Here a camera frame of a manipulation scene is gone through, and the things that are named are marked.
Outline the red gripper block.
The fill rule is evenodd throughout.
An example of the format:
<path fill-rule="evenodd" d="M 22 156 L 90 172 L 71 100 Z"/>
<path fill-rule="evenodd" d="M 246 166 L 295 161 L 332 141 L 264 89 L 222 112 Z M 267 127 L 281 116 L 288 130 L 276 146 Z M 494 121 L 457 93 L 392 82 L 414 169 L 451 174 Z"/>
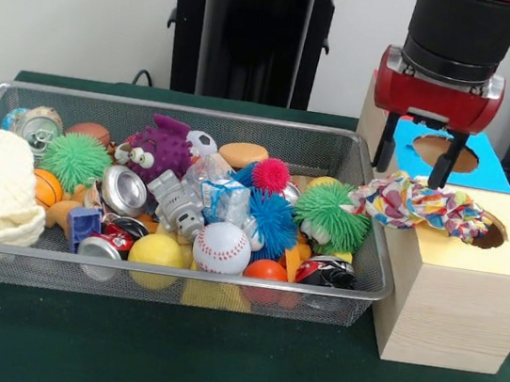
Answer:
<path fill-rule="evenodd" d="M 372 166 L 387 170 L 395 150 L 394 131 L 399 117 L 406 115 L 432 120 L 452 137 L 428 178 L 429 188 L 443 188 L 470 135 L 485 130 L 494 119 L 504 97 L 506 80 L 497 73 L 478 86 L 437 81 L 405 62 L 397 45 L 381 57 L 375 81 L 375 105 L 389 111 Z"/>

